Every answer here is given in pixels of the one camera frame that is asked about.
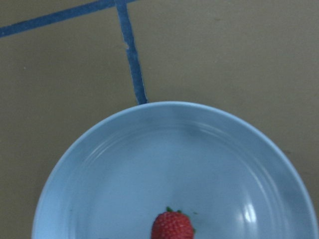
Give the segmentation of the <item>red strawberry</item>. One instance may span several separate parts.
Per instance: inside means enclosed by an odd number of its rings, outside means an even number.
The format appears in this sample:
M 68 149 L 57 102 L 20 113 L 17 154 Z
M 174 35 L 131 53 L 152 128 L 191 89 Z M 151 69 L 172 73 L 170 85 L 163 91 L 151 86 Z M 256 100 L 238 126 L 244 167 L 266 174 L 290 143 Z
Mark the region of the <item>red strawberry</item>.
M 151 239 L 193 239 L 194 236 L 195 228 L 189 216 L 171 207 L 166 207 L 152 224 Z

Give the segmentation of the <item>blue round plate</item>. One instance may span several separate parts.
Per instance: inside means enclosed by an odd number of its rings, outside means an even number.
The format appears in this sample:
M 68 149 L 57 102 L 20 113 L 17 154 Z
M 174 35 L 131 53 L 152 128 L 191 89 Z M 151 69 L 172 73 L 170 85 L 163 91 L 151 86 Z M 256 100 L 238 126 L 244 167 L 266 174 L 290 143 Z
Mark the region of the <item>blue round plate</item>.
M 197 239 L 316 239 L 309 194 L 263 133 L 224 111 L 148 103 L 101 121 L 61 157 L 34 239 L 148 239 L 167 207 Z

